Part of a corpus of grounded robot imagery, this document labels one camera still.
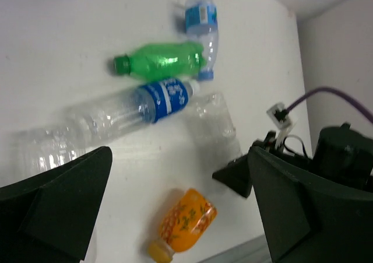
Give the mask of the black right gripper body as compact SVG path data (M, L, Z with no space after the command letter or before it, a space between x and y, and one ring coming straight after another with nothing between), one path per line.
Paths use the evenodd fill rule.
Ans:
M296 139L301 143L302 152L296 152L294 149L286 145L288 138ZM265 151L283 159L290 159L295 161L311 161L312 158L307 154L305 144L298 135L288 134L280 141L280 135L276 131L269 131L264 140L256 140L252 146L259 147Z

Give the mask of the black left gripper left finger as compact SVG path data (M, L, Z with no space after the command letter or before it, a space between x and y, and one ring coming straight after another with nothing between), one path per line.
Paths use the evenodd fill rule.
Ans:
M1 188L1 262L85 259L112 166L101 146Z

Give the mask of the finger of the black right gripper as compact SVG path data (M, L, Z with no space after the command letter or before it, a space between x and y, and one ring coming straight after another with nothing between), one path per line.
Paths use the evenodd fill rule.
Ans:
M215 171L212 179L224 184L243 198L248 198L252 190L252 178L247 159L235 159L224 168Z

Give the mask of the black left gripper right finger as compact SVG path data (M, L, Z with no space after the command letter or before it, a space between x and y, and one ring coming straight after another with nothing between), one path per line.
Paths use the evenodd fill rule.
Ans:
M372 262L372 193L251 147L248 167L273 262Z

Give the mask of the clear unlabelled bottle white cap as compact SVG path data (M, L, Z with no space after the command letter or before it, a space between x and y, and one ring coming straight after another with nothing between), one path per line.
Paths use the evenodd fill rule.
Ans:
M218 169L242 155L222 93L194 98L186 108L186 117L187 127L206 167Z

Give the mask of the orange juice bottle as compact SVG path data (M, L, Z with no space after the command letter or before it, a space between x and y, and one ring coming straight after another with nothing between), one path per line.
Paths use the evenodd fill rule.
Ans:
M192 248L217 216L216 207L190 188L161 221L147 253L155 262L171 262L176 253Z

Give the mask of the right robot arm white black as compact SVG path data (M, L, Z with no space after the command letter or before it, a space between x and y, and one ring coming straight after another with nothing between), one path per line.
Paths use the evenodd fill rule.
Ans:
M301 142L302 153L286 146L287 138L297 138ZM286 166L296 166L338 184L372 192L372 138L350 129L349 123L323 128L313 158L307 155L298 136L286 135L280 146L275 148L278 139L276 131L269 131L263 141L256 140L252 146L264 149L285 162ZM248 198L252 188L248 153L215 171L212 179Z

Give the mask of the clear crushed bottle white cap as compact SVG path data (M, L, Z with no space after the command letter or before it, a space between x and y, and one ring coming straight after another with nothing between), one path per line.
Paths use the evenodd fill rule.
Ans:
M75 160L86 153L84 139L71 125L49 125L14 136L16 178L23 180Z

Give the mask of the clear bottle dark blue label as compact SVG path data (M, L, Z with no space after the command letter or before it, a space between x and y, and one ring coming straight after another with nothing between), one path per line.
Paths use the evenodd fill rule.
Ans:
M181 111L199 90L197 80L168 78L74 105L66 118L85 146L101 145Z

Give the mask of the green plastic bottle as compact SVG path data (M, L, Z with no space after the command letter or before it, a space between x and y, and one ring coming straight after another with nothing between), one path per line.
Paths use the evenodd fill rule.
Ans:
M204 47L194 41L146 44L113 59L117 75L135 75L145 81L158 81L180 75L196 75L207 64Z

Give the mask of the small bottle light blue label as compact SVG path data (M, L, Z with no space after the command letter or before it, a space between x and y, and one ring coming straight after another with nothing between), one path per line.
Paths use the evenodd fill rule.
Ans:
M200 70L196 79L213 80L213 67L219 47L217 7L213 0L186 0L185 30L190 40L203 45L202 56L206 65Z

